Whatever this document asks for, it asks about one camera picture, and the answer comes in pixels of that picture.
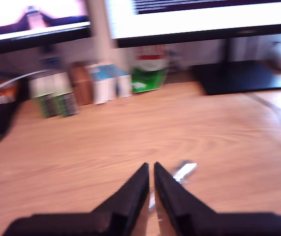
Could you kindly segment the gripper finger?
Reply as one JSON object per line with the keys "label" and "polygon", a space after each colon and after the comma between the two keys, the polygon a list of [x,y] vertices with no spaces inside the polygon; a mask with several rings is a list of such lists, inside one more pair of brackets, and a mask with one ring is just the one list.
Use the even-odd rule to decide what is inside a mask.
{"label": "gripper finger", "polygon": [[121,188],[92,213],[109,216],[94,236],[144,236],[149,215],[149,164],[144,163]]}
{"label": "gripper finger", "polygon": [[218,236],[218,214],[154,164],[156,210],[162,236]]}

